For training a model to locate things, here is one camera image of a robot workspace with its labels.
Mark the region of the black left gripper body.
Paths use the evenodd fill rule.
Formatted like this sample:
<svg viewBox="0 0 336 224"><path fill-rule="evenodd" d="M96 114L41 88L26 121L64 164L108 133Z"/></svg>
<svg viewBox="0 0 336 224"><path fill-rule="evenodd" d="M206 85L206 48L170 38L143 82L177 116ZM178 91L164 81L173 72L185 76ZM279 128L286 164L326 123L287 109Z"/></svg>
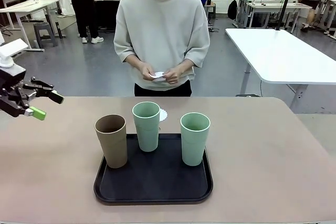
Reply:
<svg viewBox="0 0 336 224"><path fill-rule="evenodd" d="M22 81L26 69L14 64L10 68L1 67L1 110L18 117L25 113L26 95L22 90Z"/></svg>

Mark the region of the person's right hand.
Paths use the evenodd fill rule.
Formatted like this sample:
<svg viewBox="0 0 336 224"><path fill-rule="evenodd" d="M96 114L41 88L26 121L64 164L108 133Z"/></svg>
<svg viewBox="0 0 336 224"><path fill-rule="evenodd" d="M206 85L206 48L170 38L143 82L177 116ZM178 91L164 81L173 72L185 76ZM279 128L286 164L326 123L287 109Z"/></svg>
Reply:
<svg viewBox="0 0 336 224"><path fill-rule="evenodd" d="M141 62L139 65L140 72L142 74L142 77L144 80L147 81L153 81L155 78L155 72L153 71L152 67L146 63L146 62Z"/></svg>

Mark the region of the person's left hand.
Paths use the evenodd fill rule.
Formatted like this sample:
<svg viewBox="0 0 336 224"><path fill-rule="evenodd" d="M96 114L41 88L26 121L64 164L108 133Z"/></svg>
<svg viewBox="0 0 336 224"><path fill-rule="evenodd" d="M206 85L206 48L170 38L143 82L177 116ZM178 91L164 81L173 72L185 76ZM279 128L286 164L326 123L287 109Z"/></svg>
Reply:
<svg viewBox="0 0 336 224"><path fill-rule="evenodd" d="M167 70L163 74L163 78L168 84L176 84L178 83L182 73L183 73L182 68L180 65L178 65L174 68Z"/></svg>

